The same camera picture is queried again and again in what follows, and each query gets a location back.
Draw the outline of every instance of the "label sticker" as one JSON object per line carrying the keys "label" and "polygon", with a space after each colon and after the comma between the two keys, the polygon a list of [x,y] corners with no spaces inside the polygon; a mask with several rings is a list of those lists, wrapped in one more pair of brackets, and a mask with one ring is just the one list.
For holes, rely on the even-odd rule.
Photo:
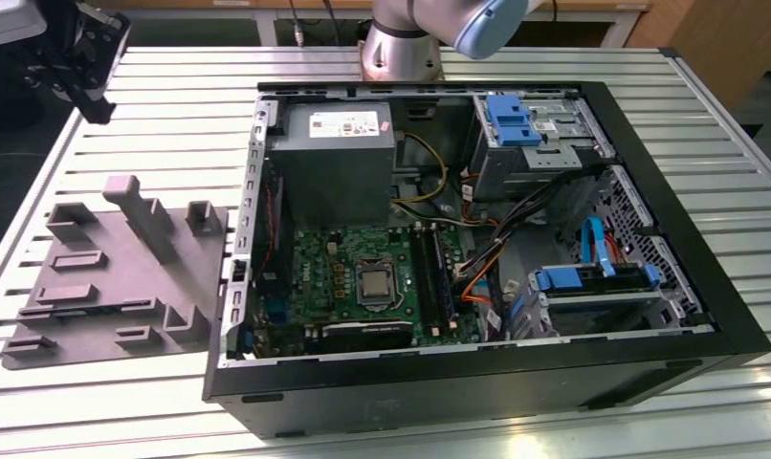
{"label": "label sticker", "polygon": [[380,135],[376,112],[320,112],[310,116],[310,137],[376,137]]}
{"label": "label sticker", "polygon": [[536,121],[534,122],[534,126],[539,131],[555,131],[555,122],[552,121]]}
{"label": "label sticker", "polygon": [[471,185],[462,186],[462,199],[468,203],[474,202],[474,186]]}
{"label": "label sticker", "polygon": [[498,313],[495,313],[492,311],[492,309],[488,310],[487,319],[488,319],[490,325],[492,325],[492,328],[495,328],[496,330],[502,330],[502,317],[499,316]]}

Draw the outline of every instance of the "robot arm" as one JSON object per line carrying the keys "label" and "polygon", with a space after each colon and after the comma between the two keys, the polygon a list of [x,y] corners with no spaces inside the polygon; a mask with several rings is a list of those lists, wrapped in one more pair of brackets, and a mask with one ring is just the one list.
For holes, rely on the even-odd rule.
{"label": "robot arm", "polygon": [[474,59],[490,57],[544,1],[376,0],[363,50],[367,79],[435,79],[442,71],[438,40]]}
{"label": "robot arm", "polygon": [[0,71],[47,84],[89,122],[107,124],[115,105],[104,88],[129,31],[125,16],[81,0],[0,0]]}

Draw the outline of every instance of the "slotted metal tabletop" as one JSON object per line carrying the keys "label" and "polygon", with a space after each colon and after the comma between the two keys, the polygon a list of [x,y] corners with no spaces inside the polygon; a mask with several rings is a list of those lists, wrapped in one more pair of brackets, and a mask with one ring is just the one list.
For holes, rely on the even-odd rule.
{"label": "slotted metal tabletop", "polygon": [[[608,49],[504,50],[484,62],[448,51],[443,61],[448,80],[608,84],[771,338],[771,165],[684,62]],[[111,209],[104,179],[132,173],[167,208],[209,200],[233,223],[256,83],[359,78],[351,48],[129,50],[109,85],[113,121],[72,115],[0,246],[0,350],[48,250],[52,205]],[[199,353],[16,372],[0,365],[0,455],[771,457],[771,354],[626,409],[267,443],[200,401],[204,361]]]}

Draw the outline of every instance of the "wire bundle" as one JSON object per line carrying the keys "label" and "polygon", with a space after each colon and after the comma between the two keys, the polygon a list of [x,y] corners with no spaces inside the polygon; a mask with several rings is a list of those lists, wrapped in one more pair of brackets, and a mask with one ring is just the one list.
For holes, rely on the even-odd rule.
{"label": "wire bundle", "polygon": [[471,283],[462,292],[462,300],[483,300],[482,298],[476,299],[476,297],[471,296],[471,290],[474,289],[476,282],[479,282],[479,279],[490,272],[490,269],[496,264],[502,251],[504,250],[504,244],[524,220],[547,206],[550,199],[566,184],[582,177],[588,177],[602,173],[604,169],[607,169],[607,166],[607,164],[596,164],[582,170],[563,172],[516,203],[506,217],[502,219],[502,223],[499,223],[499,226],[494,230],[490,237],[492,242],[488,248],[484,249],[478,256],[467,260],[460,266],[460,271],[463,272],[487,260],[482,270],[476,273]]}

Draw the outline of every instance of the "ram slot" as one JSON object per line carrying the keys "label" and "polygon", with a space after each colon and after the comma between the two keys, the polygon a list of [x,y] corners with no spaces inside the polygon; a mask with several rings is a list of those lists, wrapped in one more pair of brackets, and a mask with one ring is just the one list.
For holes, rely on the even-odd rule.
{"label": "ram slot", "polygon": [[446,266],[446,257],[439,242],[438,231],[428,231],[426,237],[431,249],[431,279],[434,281],[434,291],[436,294],[436,311],[440,317],[443,317],[443,328],[446,330],[455,330],[458,328],[458,313],[454,307],[451,279],[448,277],[448,268]]}
{"label": "ram slot", "polygon": [[422,229],[411,232],[411,264],[416,293],[420,300],[420,319],[426,334],[438,337],[442,325],[442,315],[436,304],[434,281],[431,277],[431,247]]}

